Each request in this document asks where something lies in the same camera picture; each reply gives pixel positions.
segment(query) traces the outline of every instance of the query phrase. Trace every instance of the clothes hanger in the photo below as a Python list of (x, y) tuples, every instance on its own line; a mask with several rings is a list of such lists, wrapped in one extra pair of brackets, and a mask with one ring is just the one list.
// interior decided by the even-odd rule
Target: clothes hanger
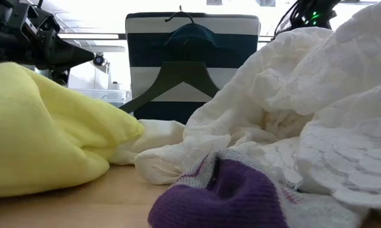
[[(184, 13), (186, 16), (190, 18), (191, 24), (188, 24), (188, 25), (196, 25), (192, 17), (188, 13), (185, 13), (183, 11), (174, 13), (171, 17), (169, 17), (168, 19), (165, 19), (165, 22), (171, 21), (179, 13)], [(201, 37), (203, 37), (204, 35), (206, 35), (205, 32), (200, 32), (200, 34), (196, 35), (195, 37), (202, 39)], [(177, 31), (175, 31), (171, 37), (183, 38), (183, 36), (180, 36), (180, 34), (178, 34)], [(210, 75), (207, 71), (205, 63), (196, 62), (196, 61), (185, 61), (186, 60), (185, 47), (187, 42), (188, 42), (188, 39), (183, 44), (183, 60), (184, 61), (163, 62), (160, 68), (159, 74), (157, 76), (157, 79), (151, 85), (151, 87), (142, 95), (122, 105), (120, 107), (121, 110), (124, 110), (127, 113), (136, 111), (141, 106), (152, 101), (153, 99), (162, 95), (164, 92), (172, 89), (173, 87), (179, 85), (182, 82), (191, 85), (192, 87), (198, 89), (199, 91), (203, 92), (204, 94), (212, 98), (216, 95), (216, 93), (219, 91), (219, 88), (215, 85), (215, 83), (210, 78)]]

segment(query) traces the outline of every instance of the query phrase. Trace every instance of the white lace fabric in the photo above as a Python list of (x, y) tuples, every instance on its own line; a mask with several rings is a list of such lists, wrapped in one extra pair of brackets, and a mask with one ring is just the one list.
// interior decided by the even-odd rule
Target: white lace fabric
[(136, 167), (171, 183), (224, 148), (260, 159), (288, 185), (381, 209), (381, 2), (336, 32), (280, 34), (194, 112), (182, 143), (140, 153)]

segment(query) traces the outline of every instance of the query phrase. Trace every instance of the yellow fabric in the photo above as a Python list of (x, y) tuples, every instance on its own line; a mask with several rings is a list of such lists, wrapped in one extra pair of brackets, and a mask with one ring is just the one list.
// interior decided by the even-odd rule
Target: yellow fabric
[(76, 186), (104, 174), (143, 126), (15, 63), (0, 64), (0, 197)]

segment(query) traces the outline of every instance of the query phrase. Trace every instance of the wooden table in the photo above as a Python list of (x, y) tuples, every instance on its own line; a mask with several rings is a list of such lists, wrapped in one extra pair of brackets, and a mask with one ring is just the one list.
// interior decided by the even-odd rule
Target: wooden table
[[(167, 188), (134, 167), (112, 167), (79, 187), (0, 199), (0, 228), (149, 228), (148, 212)], [(364, 227), (381, 228), (381, 220), (372, 215)]]

